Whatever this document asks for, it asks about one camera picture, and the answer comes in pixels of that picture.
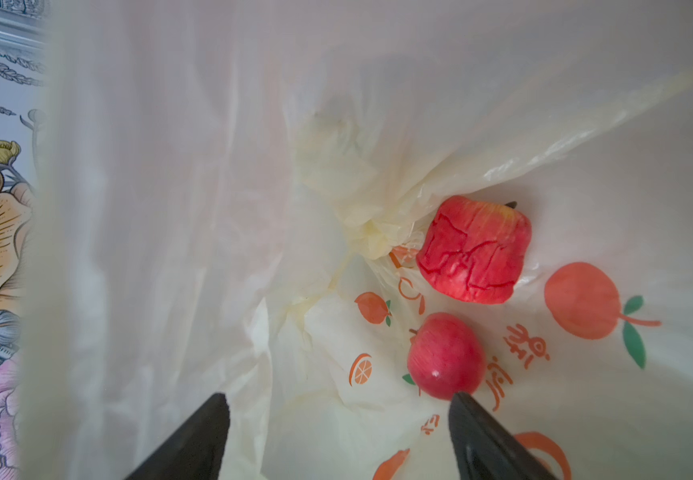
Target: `orange fruit print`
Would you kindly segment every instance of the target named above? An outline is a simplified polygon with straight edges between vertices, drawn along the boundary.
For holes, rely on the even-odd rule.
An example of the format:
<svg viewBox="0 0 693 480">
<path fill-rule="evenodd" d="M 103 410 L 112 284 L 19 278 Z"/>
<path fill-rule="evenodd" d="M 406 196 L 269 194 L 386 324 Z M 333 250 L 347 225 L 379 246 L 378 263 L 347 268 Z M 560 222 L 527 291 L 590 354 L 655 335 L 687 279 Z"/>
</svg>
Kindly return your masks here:
<svg viewBox="0 0 693 480">
<path fill-rule="evenodd" d="M 381 322 L 387 322 L 387 325 L 391 324 L 390 316 L 392 316 L 392 313 L 390 313 L 389 300 L 384 302 L 376 293 L 366 292 L 358 296 L 354 302 L 365 320 L 368 320 L 373 325 L 378 325 Z"/>
<path fill-rule="evenodd" d="M 630 298 L 622 312 L 616 285 L 596 266 L 577 262 L 557 270 L 544 286 L 544 301 L 555 321 L 582 339 L 605 338 L 623 320 L 627 350 L 640 368 L 645 368 L 645 346 L 632 325 L 659 326 L 661 322 L 628 316 L 642 306 L 641 296 Z"/>
<path fill-rule="evenodd" d="M 392 477 L 399 470 L 408 454 L 410 453 L 410 448 L 407 450 L 400 450 L 398 453 L 394 454 L 389 460 L 382 463 L 373 474 L 373 480 L 392 480 Z"/>
<path fill-rule="evenodd" d="M 371 356 L 367 353 L 363 353 L 357 356 L 352 363 L 352 368 L 349 371 L 349 384 L 352 385 L 352 380 L 357 385 L 362 385 L 371 378 L 371 372 L 373 371 L 373 364 L 370 359 Z"/>
</svg>

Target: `crumpled plastic bag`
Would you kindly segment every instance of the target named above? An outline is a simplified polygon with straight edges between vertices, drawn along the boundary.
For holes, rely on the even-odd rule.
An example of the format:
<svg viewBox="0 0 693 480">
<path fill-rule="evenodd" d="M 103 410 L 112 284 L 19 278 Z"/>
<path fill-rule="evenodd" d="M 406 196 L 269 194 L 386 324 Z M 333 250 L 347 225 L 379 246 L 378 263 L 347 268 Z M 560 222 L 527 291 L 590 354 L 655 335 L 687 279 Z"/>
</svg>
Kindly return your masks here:
<svg viewBox="0 0 693 480">
<path fill-rule="evenodd" d="M 438 311 L 489 354 L 475 398 L 557 478 L 693 478 L 693 200 L 669 194 L 693 198 L 693 9 L 600 4 L 484 2 L 423 42 L 337 48 L 303 75 L 285 110 L 294 219 L 267 296 L 268 478 L 372 478 L 396 454 L 394 478 L 457 478 L 448 403 L 406 368 Z M 457 29 L 487 14 L 485 32 Z M 503 306 L 442 296 L 413 261 L 454 194 L 516 200 L 533 222 Z M 613 287 L 589 306 L 599 338 L 545 300 L 577 263 Z M 366 294 L 387 308 L 363 315 Z"/>
<path fill-rule="evenodd" d="M 481 337 L 476 398 L 558 478 L 693 478 L 693 3 L 56 15 L 26 478 L 123 478 L 217 391 L 222 478 L 371 478 L 408 448 L 395 478 L 456 478 L 447 404 L 403 378 L 409 329 L 436 311 Z M 453 194 L 533 222 L 504 306 L 413 268 Z M 546 280 L 579 261 L 662 322 L 633 327 L 644 369 L 630 323 L 587 340 L 546 308 Z M 366 292 L 388 320 L 363 319 Z"/>
</svg>

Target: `chinese characters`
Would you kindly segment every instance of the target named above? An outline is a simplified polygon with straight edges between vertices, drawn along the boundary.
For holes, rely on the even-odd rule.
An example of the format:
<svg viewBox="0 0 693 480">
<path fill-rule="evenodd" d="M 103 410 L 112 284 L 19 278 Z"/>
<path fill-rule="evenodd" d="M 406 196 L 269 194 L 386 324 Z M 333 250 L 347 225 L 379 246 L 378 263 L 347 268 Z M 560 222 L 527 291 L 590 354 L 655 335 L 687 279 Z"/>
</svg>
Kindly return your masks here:
<svg viewBox="0 0 693 480">
<path fill-rule="evenodd" d="M 421 427 L 421 431 L 424 432 L 424 435 L 431 434 L 432 432 L 435 431 L 435 428 L 437 428 L 439 421 L 440 421 L 439 415 L 432 415 L 432 417 L 429 420 L 427 420 L 427 423 L 425 423 Z"/>
<path fill-rule="evenodd" d="M 491 389 L 493 398 L 495 398 L 495 406 L 493 407 L 494 412 L 499 409 L 501 399 L 504 398 L 504 389 L 501 388 L 501 385 L 503 385 L 505 381 L 508 382 L 509 385 L 513 384 L 512 377 L 501 368 L 497 363 L 498 360 L 498 358 L 493 357 L 493 361 L 488 364 L 488 371 L 491 374 L 491 379 L 486 380 L 486 385 Z"/>
<path fill-rule="evenodd" d="M 528 355 L 528 352 L 521 349 L 519 346 L 523 343 L 528 344 L 528 349 L 531 351 L 532 355 L 528 356 L 528 358 L 525 360 L 525 364 L 523 366 L 526 370 L 533 361 L 534 357 L 539 359 L 543 358 L 547 361 L 549 360 L 549 354 L 546 352 L 546 342 L 543 338 L 538 336 L 531 337 L 528 334 L 528 329 L 519 323 L 515 324 L 515 326 L 506 327 L 506 330 L 508 330 L 512 335 L 510 335 L 509 338 L 503 337 L 504 341 L 507 345 L 509 345 L 511 353 L 517 353 L 517 358 L 519 360 L 523 360 L 525 356 Z"/>
</svg>

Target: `wrinkled apple skin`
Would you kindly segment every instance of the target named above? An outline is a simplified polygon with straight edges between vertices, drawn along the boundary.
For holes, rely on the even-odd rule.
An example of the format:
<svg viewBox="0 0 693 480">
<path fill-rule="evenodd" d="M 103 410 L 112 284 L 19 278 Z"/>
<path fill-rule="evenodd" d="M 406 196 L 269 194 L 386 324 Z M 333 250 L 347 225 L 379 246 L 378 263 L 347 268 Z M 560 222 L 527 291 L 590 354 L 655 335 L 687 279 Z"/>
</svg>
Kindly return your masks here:
<svg viewBox="0 0 693 480">
<path fill-rule="evenodd" d="M 505 205 L 450 197 L 437 210 L 416 257 L 440 293 L 462 302 L 504 303 L 523 272 L 528 217 Z"/>
<path fill-rule="evenodd" d="M 449 313 L 433 313 L 408 352 L 408 372 L 427 395 L 450 400 L 474 392 L 486 375 L 486 357 L 475 333 Z"/>
</svg>

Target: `orange slice print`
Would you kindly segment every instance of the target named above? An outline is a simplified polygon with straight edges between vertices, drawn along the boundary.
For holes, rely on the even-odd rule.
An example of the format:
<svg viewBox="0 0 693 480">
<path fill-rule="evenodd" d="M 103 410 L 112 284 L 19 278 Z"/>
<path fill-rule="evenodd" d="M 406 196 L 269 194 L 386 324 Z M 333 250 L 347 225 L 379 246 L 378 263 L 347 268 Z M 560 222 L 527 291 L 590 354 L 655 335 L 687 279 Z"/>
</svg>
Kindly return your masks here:
<svg viewBox="0 0 693 480">
<path fill-rule="evenodd" d="M 389 460 L 382 463 L 373 474 L 373 480 L 392 480 L 392 477 L 403 466 L 405 459 L 410 453 L 410 448 L 407 450 L 400 450 L 398 453 L 394 454 Z"/>
<path fill-rule="evenodd" d="M 526 450 L 539 450 L 552 457 L 555 462 L 557 462 L 557 465 L 560 466 L 560 470 L 563 471 L 562 480 L 571 480 L 571 465 L 568 463 L 563 449 L 550 437 L 538 432 L 525 432 L 515 435 L 515 440 L 517 440 L 520 445 L 524 446 Z M 552 471 L 549 465 L 547 465 L 547 462 L 541 458 L 536 459 L 539 460 L 539 463 L 541 463 L 544 468 L 550 472 Z"/>
<path fill-rule="evenodd" d="M 373 325 L 378 325 L 381 322 L 386 321 L 387 325 L 390 324 L 389 317 L 392 315 L 390 313 L 390 307 L 384 300 L 373 292 L 366 292 L 358 296 L 354 302 L 360 309 L 360 313 L 363 314 L 363 318 L 368 320 L 368 322 Z"/>
<path fill-rule="evenodd" d="M 352 364 L 352 368 L 349 371 L 349 384 L 352 385 L 352 380 L 357 385 L 362 385 L 371 378 L 371 371 L 373 370 L 373 364 L 370 359 L 371 356 L 367 353 L 363 353 L 357 356 Z"/>
</svg>

